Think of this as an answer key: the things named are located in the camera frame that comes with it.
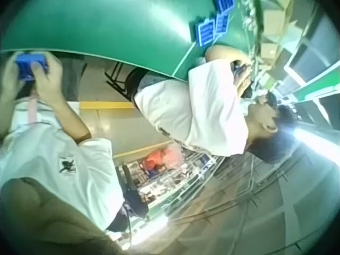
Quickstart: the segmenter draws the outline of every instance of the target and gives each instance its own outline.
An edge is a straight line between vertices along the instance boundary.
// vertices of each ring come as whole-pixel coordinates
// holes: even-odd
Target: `pink lanyard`
[[[37,122],[37,105],[38,95],[35,91],[31,92],[31,96],[28,102],[28,123],[32,124]]]

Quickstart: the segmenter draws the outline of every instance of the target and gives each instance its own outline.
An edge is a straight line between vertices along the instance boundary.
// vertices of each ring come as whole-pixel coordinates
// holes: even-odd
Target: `printed logo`
[[[61,174],[76,174],[77,167],[75,165],[73,155],[59,157],[59,173]]]

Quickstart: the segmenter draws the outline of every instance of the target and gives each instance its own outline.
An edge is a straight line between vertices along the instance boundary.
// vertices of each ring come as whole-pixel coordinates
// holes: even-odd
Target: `tiled floor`
[[[94,57],[86,57],[86,62],[88,66],[80,82],[80,101],[126,101],[106,83],[104,71],[111,70],[115,62]],[[119,79],[125,80],[132,69],[124,65]],[[111,140],[114,155],[167,141],[135,109],[83,109],[80,115],[94,137]],[[151,150],[121,156],[115,161],[128,162],[146,156]]]

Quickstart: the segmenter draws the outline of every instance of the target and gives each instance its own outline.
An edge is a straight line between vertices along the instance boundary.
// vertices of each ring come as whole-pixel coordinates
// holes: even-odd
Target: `wire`
[[[130,249],[130,247],[132,246],[132,231],[131,231],[130,214],[129,214],[129,210],[126,207],[125,202],[123,202],[123,207],[126,211],[127,220],[129,221],[129,243],[130,243],[129,249]]]

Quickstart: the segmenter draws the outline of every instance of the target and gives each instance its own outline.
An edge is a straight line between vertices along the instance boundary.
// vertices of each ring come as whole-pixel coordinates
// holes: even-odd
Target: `green table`
[[[254,35],[242,28],[237,3],[219,42],[248,52]],[[185,79],[205,51],[195,43],[194,25],[215,13],[213,0],[30,0],[9,25],[2,50],[98,56]]]

